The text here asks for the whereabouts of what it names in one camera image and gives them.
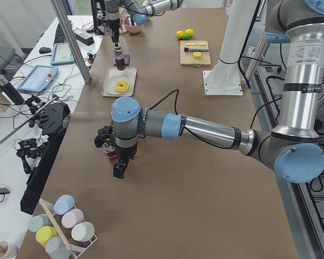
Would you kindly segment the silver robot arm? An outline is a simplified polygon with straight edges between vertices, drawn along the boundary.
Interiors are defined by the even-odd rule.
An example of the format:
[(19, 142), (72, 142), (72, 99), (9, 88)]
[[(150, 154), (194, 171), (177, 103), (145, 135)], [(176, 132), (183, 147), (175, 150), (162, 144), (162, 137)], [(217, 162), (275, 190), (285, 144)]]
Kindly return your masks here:
[(114, 47), (119, 47), (120, 7), (128, 11), (131, 18), (133, 19), (133, 22), (136, 25), (141, 26), (147, 22), (149, 17), (153, 17), (160, 13), (164, 13), (170, 10), (176, 10), (181, 7), (182, 3), (182, 0), (161, 0), (139, 5), (137, 1), (132, 0), (104, 1), (106, 9), (106, 18), (109, 24), (109, 28), (112, 30), (111, 38)]
[(153, 111), (134, 98), (121, 97), (112, 104), (111, 145), (118, 155), (113, 175), (123, 178), (140, 135), (167, 140), (192, 135), (211, 146), (253, 157), (292, 183), (318, 177), (324, 170), (324, 152), (314, 123), (324, 69), (324, 1), (269, 1), (265, 31), (290, 41), (282, 109), (270, 133)]

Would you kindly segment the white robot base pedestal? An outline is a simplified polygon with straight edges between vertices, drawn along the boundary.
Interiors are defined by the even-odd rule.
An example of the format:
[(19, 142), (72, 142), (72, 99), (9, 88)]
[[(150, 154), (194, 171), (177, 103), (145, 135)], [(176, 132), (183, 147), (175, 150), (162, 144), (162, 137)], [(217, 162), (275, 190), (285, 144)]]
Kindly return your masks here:
[(238, 64), (259, 5), (259, 0), (233, 1), (219, 61), (213, 69), (203, 72), (204, 90), (207, 96), (243, 95)]

